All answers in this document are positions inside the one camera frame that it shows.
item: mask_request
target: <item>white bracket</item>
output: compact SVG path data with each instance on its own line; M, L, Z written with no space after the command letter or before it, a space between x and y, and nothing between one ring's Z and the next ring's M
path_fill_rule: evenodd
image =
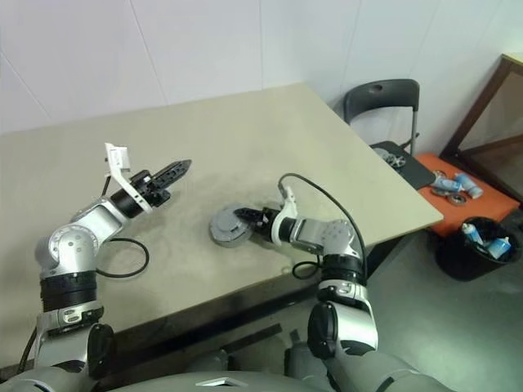
M105 143L105 152L107 153L107 163L109 164L111 176L123 190L138 204L142 210L151 213L153 208L147 203L147 200L141 197L131 183L122 175L122 172L131 171L131 162L129 161L129 153L127 147L118 147L111 143Z
M270 230L270 239L279 247L281 247L281 240L279 239L279 227L281 226L281 222L283 222L285 218L297 218L296 198L294 197L293 190L290 186L286 186L284 189L284 205L276 216L275 221L272 223L272 228Z

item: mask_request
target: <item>gray tape roll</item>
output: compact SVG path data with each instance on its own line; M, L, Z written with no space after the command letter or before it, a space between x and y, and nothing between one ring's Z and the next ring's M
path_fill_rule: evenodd
M212 239L223 247L237 247L253 235L250 225L235 215L235 210L246 206L234 203L221 209L209 224Z
M449 200L449 202L451 204L453 204L454 206L463 206L466 202L467 202L467 199L465 198L465 196L461 195L461 194L450 194L449 196L447 196L447 200Z
M439 188L434 188L434 187L431 188L431 192L433 194L437 194L438 196L441 196L443 198L450 196L452 194L452 192L450 192L449 190L444 190L444 189L439 189Z

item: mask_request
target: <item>table surface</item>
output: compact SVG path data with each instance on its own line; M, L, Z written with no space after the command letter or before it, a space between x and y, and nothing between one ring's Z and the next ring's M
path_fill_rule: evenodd
M303 84L0 136L0 366L18 361L40 311L34 246L98 197L106 141L129 148L132 172L193 159L172 187L172 200L122 233L149 248L147 271L129 279L98 278L103 321L117 331L312 260L289 247L255 242L225 249L208 235L209 220L229 203L275 205L276 181L285 172L331 192L354 216L366 245L442 218ZM288 183L302 215L342 216L312 188ZM99 266L121 273L142 258L132 246L111 243Z

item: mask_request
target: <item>orange box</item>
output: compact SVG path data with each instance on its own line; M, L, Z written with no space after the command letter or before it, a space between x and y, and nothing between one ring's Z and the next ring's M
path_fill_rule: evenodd
M416 155L416 159L429 170L442 170L450 179L454 178L454 174L464 172L452 166L450 163L439 159L434 154L419 154ZM482 180L478 180L468 173L467 175L483 189L483 195L479 198L472 199L465 192L462 192L462 195L467 198L467 202L462 206L454 206L446 198L433 194L430 186L421 188L418 191L430 204L443 214L443 221L431 227L441 237L445 237L458 230L463 221L471 216L486 216L495 221L501 221L512 210L519 207L519 203L513 198L502 194Z

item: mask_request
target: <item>plastic bottle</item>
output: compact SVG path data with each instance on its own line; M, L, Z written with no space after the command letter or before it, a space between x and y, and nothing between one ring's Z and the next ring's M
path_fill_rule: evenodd
M476 227L472 223L463 223L461 225L462 232L474 243L479 243L483 245L483 239L478 233Z
M498 259L501 255L505 254L510 249L511 244L508 242L508 237L496 238L488 247L490 255L494 259Z
M452 181L452 180L449 180L448 178L443 178L443 177L437 177L436 180L432 183L432 186L439 188L439 189L456 192L456 193L463 190L463 187L459 182Z
M465 189L471 198L479 198L483 194L483 189L477 186L476 183L471 180L471 177L465 173L456 174L454 180L462 185L463 189Z

